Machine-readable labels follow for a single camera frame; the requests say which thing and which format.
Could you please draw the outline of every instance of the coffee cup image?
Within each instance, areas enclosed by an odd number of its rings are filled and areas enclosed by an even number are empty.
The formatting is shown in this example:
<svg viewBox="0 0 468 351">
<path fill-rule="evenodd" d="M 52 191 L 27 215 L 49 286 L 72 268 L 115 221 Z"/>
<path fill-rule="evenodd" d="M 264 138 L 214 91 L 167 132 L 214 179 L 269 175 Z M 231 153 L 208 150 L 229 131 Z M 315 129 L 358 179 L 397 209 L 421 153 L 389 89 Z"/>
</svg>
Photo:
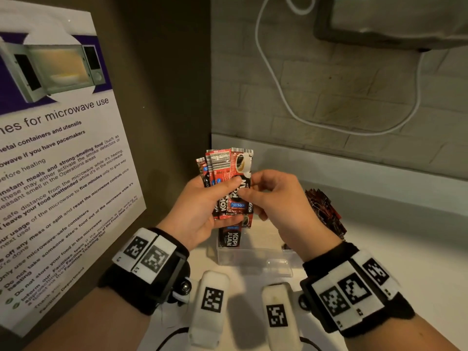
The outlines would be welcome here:
<svg viewBox="0 0 468 351">
<path fill-rule="evenodd" d="M 235 168 L 237 172 L 244 174 L 245 177 L 251 176 L 250 169 L 252 167 L 252 157 L 249 154 L 239 154 L 236 158 Z"/>
</svg>

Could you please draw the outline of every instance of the white cable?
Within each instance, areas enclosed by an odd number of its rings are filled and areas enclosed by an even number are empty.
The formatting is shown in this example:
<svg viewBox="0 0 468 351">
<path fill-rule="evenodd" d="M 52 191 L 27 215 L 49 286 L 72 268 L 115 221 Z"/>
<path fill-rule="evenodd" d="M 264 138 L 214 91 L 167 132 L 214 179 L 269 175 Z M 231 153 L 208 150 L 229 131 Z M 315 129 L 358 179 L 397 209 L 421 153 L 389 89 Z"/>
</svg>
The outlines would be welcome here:
<svg viewBox="0 0 468 351">
<path fill-rule="evenodd" d="M 314 126 L 314 127 L 330 129 L 330 130 L 334 130 L 334 131 L 345 133 L 345 134 L 353 134 L 353 135 L 359 135 L 359 136 L 364 136 L 364 137 L 371 137 L 371 136 L 376 136 L 376 135 L 388 134 L 388 133 L 393 132 L 394 130 L 397 130 L 397 129 L 401 128 L 403 125 L 408 123 L 411 120 L 411 118 L 416 114 L 416 112 L 418 111 L 418 108 L 419 108 L 419 106 L 421 104 L 421 84 L 420 84 L 421 81 L 420 80 L 421 80 L 421 68 L 422 68 L 422 65 L 423 65 L 424 53 L 421 53 L 421 56 L 420 56 L 419 62 L 418 62 L 418 66 L 416 68 L 416 75 L 415 75 L 416 101 L 415 101 L 415 104 L 413 106 L 413 109 L 411 110 L 410 114 L 408 114 L 408 116 L 405 119 L 403 119 L 403 121 L 396 124 L 392 128 L 382 130 L 382 131 L 378 131 L 378 132 L 352 131 L 352 130 L 337 128 L 337 127 L 332 126 L 332 125 L 326 125 L 326 124 L 320 124 L 320 123 L 306 121 L 305 119 L 302 119 L 302 118 L 298 117 L 293 112 L 293 110 L 289 106 L 286 98 L 284 97 L 283 90 L 281 89 L 281 85 L 279 84 L 279 81 L 275 76 L 275 73 L 274 73 L 274 71 L 272 69 L 272 66 L 268 62 L 268 59 L 266 58 L 265 54 L 263 53 L 262 47 L 260 46 L 260 42 L 258 41 L 258 27 L 260 26 L 260 19 L 262 18 L 263 11 L 265 10 L 265 7 L 266 7 L 268 1 L 269 0 L 264 0 L 263 1 L 262 7 L 260 8 L 260 12 L 258 13 L 257 22 L 255 24 L 255 43 L 257 45 L 258 51 L 260 52 L 260 56 L 262 57 L 263 61 L 265 61 L 265 64 L 266 64 L 268 70 L 270 71 L 270 74 L 272 75 L 273 80 L 275 81 L 276 87 L 278 88 L 279 94 L 281 96 L 281 99 L 284 102 L 284 105 L 286 106 L 286 109 L 288 110 L 288 112 L 291 114 L 291 116 L 294 119 L 298 120 L 299 122 L 302 122 L 304 124 L 311 125 L 311 126 Z M 286 0 L 286 3 L 289 5 L 291 11 L 293 11 L 295 14 L 306 15 L 306 14 L 310 13 L 313 10 L 313 7 L 315 5 L 315 0 L 312 0 L 310 6 L 305 10 L 301 10 L 301 9 L 297 8 L 292 3 L 291 0 Z"/>
</svg>

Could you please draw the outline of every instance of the clear plastic container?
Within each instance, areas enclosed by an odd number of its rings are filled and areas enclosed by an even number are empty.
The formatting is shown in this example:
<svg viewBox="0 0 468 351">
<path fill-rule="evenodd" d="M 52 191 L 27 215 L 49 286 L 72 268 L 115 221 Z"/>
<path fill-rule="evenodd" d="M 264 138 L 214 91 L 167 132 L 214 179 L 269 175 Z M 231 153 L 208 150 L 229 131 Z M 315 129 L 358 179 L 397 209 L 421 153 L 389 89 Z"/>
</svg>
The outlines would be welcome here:
<svg viewBox="0 0 468 351">
<path fill-rule="evenodd" d="M 218 264 L 238 266 L 242 273 L 249 275 L 292 277 L 292 269 L 300 268 L 302 261 L 294 251 L 283 250 L 283 244 L 269 220 L 254 218 L 252 227 L 242 230 L 238 248 L 222 248 L 218 242 Z"/>
</svg>

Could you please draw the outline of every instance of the open microwave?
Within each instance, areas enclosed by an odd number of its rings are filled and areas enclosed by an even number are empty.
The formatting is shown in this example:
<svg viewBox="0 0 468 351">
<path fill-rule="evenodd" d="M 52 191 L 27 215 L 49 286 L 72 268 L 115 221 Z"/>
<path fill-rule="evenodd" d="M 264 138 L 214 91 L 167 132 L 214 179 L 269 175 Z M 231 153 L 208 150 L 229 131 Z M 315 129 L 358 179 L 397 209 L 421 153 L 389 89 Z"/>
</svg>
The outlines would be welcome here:
<svg viewBox="0 0 468 351">
<path fill-rule="evenodd" d="M 0 41 L 0 56 L 28 103 L 106 82 L 94 45 L 24 45 Z"/>
</svg>

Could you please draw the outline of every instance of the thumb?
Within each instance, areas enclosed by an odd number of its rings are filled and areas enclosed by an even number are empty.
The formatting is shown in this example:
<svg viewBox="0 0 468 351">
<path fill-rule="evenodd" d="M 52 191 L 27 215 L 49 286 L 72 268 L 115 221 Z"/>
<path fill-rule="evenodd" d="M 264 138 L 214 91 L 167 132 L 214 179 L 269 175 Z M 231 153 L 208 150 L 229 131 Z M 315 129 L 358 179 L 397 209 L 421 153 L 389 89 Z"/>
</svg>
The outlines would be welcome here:
<svg viewBox="0 0 468 351">
<path fill-rule="evenodd" d="M 226 197 L 229 193 L 238 188 L 242 183 L 242 179 L 239 176 L 233 177 L 228 181 L 217 183 L 214 186 L 208 188 L 211 198 L 219 200 Z"/>
<path fill-rule="evenodd" d="M 240 188 L 237 191 L 237 194 L 243 200 L 253 203 L 254 205 L 264 208 L 266 204 L 266 199 L 270 193 L 258 192 L 252 188 Z"/>
</svg>

